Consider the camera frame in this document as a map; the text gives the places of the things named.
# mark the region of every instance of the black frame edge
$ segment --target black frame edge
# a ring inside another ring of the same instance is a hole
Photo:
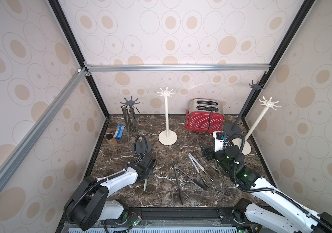
[[[94,151],[92,153],[91,159],[89,161],[89,165],[88,165],[88,167],[86,169],[85,177],[91,175],[91,172],[94,169],[94,164],[95,164],[96,158],[98,157],[100,146],[101,146],[101,143],[103,142],[104,135],[106,133],[106,129],[108,128],[110,120],[111,120],[111,116],[109,116],[108,118],[105,119],[105,123],[104,123],[103,129],[100,132],[100,135],[98,137],[98,141],[96,143],[96,146],[95,146]]]
[[[242,123],[243,123],[244,127],[246,128],[246,130],[249,131],[249,126],[248,126],[248,124],[246,123],[246,120],[245,120],[245,119],[242,119]],[[264,161],[264,159],[263,159],[263,156],[262,156],[262,154],[261,154],[261,152],[260,152],[260,150],[259,150],[259,147],[258,147],[258,145],[257,145],[257,142],[255,141],[253,135],[250,135],[249,138],[250,138],[250,140],[252,141],[253,147],[254,147],[254,149],[255,149],[256,152],[257,152],[258,158],[259,158],[259,160],[260,160],[260,162],[261,162],[261,164],[262,164],[262,167],[264,168],[264,171],[265,171],[265,173],[266,173],[266,175],[267,175],[267,177],[268,177],[268,179],[269,179],[269,182],[271,183],[271,185],[273,185],[273,186],[275,186],[275,187],[277,188],[277,186],[276,186],[276,184],[275,184],[275,181],[273,180],[273,177],[272,177],[272,175],[271,175],[271,173],[270,173],[270,170],[268,169],[267,164],[265,163],[265,161]]]
[[[307,14],[308,14],[309,10],[311,9],[314,2],[315,2],[315,0],[304,0],[297,15],[295,16],[293,22],[290,25],[289,30],[286,32],[284,39],[282,40],[280,46],[278,47],[275,55],[273,56],[273,58],[270,62],[270,65],[271,65],[270,69],[268,70],[267,73],[264,73],[261,80],[259,81],[259,85],[265,84],[268,81],[268,79],[270,78],[272,72],[277,67],[277,64],[281,60],[283,54],[285,53],[286,49],[288,48],[288,46],[291,42],[291,40],[294,38],[294,35],[296,34],[298,29],[302,25],[304,18],[307,16]],[[261,91],[258,91],[258,90],[256,90],[254,92],[253,97],[250,99],[249,104],[247,105],[246,109],[243,112],[242,119],[244,119],[247,116],[248,112],[254,105],[255,100],[258,98],[260,92]]]
[[[77,40],[74,37],[73,31],[71,30],[71,28],[69,26],[69,23],[64,15],[64,12],[62,11],[59,1],[58,0],[48,0],[48,2],[50,3],[52,10],[54,11],[54,14],[61,26],[62,31],[64,32],[64,35],[65,35],[71,49],[73,50],[73,53],[74,53],[79,65],[81,67],[86,68],[85,58],[83,57],[83,54],[82,54],[81,50],[79,49]],[[90,85],[92,92],[95,95],[96,100],[98,101],[98,104],[99,104],[101,110],[104,113],[104,116],[106,118],[108,118],[109,117],[108,109],[105,106],[103,98],[101,97],[101,95],[99,93],[98,87],[96,86],[92,75],[89,73],[89,76],[86,76],[86,79]]]

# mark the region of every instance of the blue snack bar wrapper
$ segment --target blue snack bar wrapper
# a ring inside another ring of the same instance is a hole
[[[114,134],[114,137],[115,138],[121,138],[124,129],[125,129],[125,126],[123,124],[118,125],[116,133]]]

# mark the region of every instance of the metal tongs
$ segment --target metal tongs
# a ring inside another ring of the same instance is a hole
[[[186,175],[189,179],[191,179],[193,181],[193,183],[197,184],[199,187],[201,187],[204,190],[207,190],[207,187],[202,184],[201,182],[199,182],[196,179],[193,179],[190,175],[188,175],[187,173],[185,173],[183,170],[181,170],[180,168],[178,168],[177,166],[174,165],[174,171],[175,171],[175,178],[176,178],[176,182],[178,183],[178,191],[179,191],[179,198],[180,198],[180,202],[182,203],[182,205],[184,205],[183,203],[183,198],[182,198],[182,190],[180,188],[180,183],[179,183],[179,179],[178,179],[178,173],[176,172],[177,170],[179,170],[181,173],[183,173],[184,175]]]
[[[210,180],[212,182],[214,182],[213,178],[211,177],[211,175],[209,174],[208,171],[206,171],[206,169],[195,159],[195,157],[193,157],[193,155],[191,153],[188,153],[188,157],[189,159],[192,161],[192,164],[194,166],[194,168],[196,169],[197,173],[199,174],[200,171],[198,170],[196,164],[201,168],[201,170],[210,178]]]

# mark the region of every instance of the white utensil stand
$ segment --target white utensil stand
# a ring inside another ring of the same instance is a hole
[[[272,97],[270,98],[270,100],[266,100],[264,96],[263,96],[263,101],[259,99],[259,101],[262,102],[261,105],[264,105],[265,108],[259,114],[258,118],[255,120],[254,124],[251,126],[250,130],[247,132],[247,134],[245,136],[245,145],[243,146],[243,150],[242,150],[242,153],[244,155],[248,155],[251,152],[251,146],[247,142],[247,139],[250,137],[251,133],[254,131],[256,126],[259,124],[260,120],[263,118],[263,116],[265,115],[267,110],[269,108],[275,109],[274,107],[281,107],[281,106],[276,106],[275,105],[276,103],[278,103],[278,101],[272,102],[271,99],[272,99]],[[237,145],[238,147],[241,146],[241,138],[235,138],[235,139],[232,140],[232,142],[233,142],[234,145]]]
[[[166,90],[162,90],[161,92],[157,92],[160,95],[159,96],[163,96],[165,98],[165,118],[166,118],[166,130],[162,131],[159,135],[158,135],[158,140],[164,144],[164,145],[172,145],[176,142],[176,140],[178,139],[178,136],[176,135],[176,133],[172,130],[169,130],[169,104],[168,104],[168,97],[171,97],[171,94],[175,94],[175,93],[171,93],[171,91],[168,90],[168,87],[166,87]]]

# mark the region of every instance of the toaster cord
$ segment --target toaster cord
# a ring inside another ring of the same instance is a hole
[[[211,114],[213,113],[213,110],[211,110],[210,115],[209,115],[209,126],[207,127],[207,130],[205,133],[209,132],[210,129],[210,123],[211,123]]]

